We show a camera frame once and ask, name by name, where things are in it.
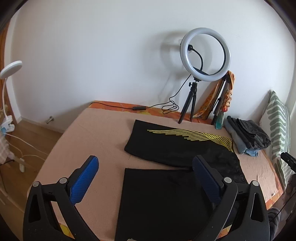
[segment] stack of folded clothes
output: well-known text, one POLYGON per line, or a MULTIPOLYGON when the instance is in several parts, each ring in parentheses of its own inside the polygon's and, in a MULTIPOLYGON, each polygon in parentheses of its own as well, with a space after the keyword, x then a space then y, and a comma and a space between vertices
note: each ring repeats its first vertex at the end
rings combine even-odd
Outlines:
POLYGON ((258 151, 267 148, 269 136, 252 120, 240 120, 227 116, 224 127, 231 134, 240 154, 258 156, 258 151))

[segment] blue gripper pad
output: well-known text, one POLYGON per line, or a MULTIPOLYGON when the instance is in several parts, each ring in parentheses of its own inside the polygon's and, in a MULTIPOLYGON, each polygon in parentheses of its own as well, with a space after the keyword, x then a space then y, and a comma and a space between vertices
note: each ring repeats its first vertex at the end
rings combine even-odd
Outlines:
POLYGON ((70 186, 70 201, 73 205, 82 201, 88 187, 99 169, 99 160, 96 156, 90 156, 81 168, 75 171, 82 171, 76 181, 70 186))
POLYGON ((219 204, 221 202, 220 187, 198 157, 193 158, 192 168, 195 178, 201 183, 209 200, 219 204))

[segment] patterned cushion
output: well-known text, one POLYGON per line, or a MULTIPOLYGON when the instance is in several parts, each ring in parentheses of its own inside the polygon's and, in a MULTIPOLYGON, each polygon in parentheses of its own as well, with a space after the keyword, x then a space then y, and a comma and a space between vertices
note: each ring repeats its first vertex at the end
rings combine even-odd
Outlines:
POLYGON ((267 108, 260 120, 260 127, 270 137, 271 145, 265 149, 265 152, 272 161, 282 187, 285 189, 289 177, 294 174, 280 157, 282 152, 290 150, 290 113, 274 91, 270 94, 267 108))

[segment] tripod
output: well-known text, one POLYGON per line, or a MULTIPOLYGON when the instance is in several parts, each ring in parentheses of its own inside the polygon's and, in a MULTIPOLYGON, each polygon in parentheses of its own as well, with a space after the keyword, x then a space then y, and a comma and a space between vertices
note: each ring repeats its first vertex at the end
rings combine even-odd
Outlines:
POLYGON ((197 92, 197 82, 200 80, 194 78, 195 82, 190 82, 189 86, 191 86, 189 94, 187 96, 185 105, 183 106, 183 109, 181 111, 181 117, 178 121, 179 124, 181 124, 182 120, 184 119, 184 116, 188 110, 188 107, 190 105, 190 102, 192 100, 192 106, 191 106, 191 113, 190 113, 190 121, 192 121, 193 113, 194 113, 194 107, 195 107, 195 102, 196 102, 196 92, 197 92))

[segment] bed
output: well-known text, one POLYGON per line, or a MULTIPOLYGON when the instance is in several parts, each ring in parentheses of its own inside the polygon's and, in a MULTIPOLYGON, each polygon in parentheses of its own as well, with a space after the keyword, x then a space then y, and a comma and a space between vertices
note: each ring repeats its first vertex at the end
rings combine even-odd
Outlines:
MULTIPOLYGON (((163 115, 161 109, 158 108, 132 111, 124 109, 134 106, 131 104, 101 103, 122 108, 93 102, 59 139, 36 180, 42 184, 55 183, 61 177, 68 177, 90 155, 97 156, 100 161, 99 171, 84 199, 76 207, 100 240, 112 241, 115 237, 125 168, 175 169, 142 160, 124 151, 136 119, 173 128, 231 137, 224 128, 216 130, 214 126, 209 125, 208 120, 194 119, 194 122, 189 122, 187 121, 189 116, 185 116, 184 121, 178 124, 176 119, 179 114, 177 112, 163 115)), ((260 151, 259 156, 255 158, 248 155, 237 155, 248 183, 252 180, 259 181, 266 207, 270 208, 283 193, 270 160, 263 151, 260 151)), ((54 205, 54 210, 63 232, 72 237, 57 205, 54 205)), ((227 234, 228 230, 224 229, 220 235, 227 234)))

